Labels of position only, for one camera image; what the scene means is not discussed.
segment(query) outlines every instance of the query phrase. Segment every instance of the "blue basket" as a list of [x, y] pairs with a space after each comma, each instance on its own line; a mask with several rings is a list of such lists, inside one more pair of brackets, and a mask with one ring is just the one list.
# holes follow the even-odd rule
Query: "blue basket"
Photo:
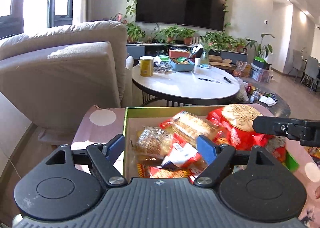
[[176, 71], [192, 71], [195, 67], [195, 64], [188, 60], [190, 64], [176, 64], [172, 60], [170, 60], [170, 65], [174, 68]]

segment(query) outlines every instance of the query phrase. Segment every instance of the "white wire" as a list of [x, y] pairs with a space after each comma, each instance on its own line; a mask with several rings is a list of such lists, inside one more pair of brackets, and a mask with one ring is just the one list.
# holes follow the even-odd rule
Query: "white wire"
[[3, 148], [2, 148], [1, 146], [0, 146], [0, 149], [1, 149], [2, 153], [4, 154], [4, 156], [8, 159], [8, 161], [10, 161], [10, 163], [11, 163], [12, 167], [14, 168], [14, 170], [16, 171], [18, 177], [21, 179], [21, 176], [19, 175], [16, 167], [14, 166], [14, 164], [12, 163], [12, 161], [10, 160], [10, 158], [4, 153], [4, 150], [3, 150]]

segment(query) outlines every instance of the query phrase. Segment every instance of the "beige armchair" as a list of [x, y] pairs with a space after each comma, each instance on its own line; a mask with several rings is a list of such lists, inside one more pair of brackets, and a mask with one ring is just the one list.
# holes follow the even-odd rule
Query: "beige armchair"
[[39, 139], [72, 140], [92, 105], [132, 104], [127, 31], [114, 21], [49, 28], [0, 41], [0, 92], [33, 123]]

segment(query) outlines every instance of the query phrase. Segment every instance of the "silver bolt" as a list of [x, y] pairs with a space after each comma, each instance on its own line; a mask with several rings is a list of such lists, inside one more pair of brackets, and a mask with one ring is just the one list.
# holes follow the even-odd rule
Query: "silver bolt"
[[212, 183], [212, 179], [207, 177], [207, 176], [204, 176], [204, 177], [200, 177], [197, 179], [196, 181], [199, 185], [209, 185]]
[[109, 183], [112, 185], [121, 185], [125, 182], [125, 179], [121, 176], [113, 176], [109, 179]]

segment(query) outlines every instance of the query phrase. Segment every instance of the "black television screen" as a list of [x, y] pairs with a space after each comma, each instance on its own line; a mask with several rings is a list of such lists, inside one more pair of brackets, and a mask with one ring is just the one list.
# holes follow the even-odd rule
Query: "black television screen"
[[137, 0], [136, 22], [223, 30], [225, 0]]

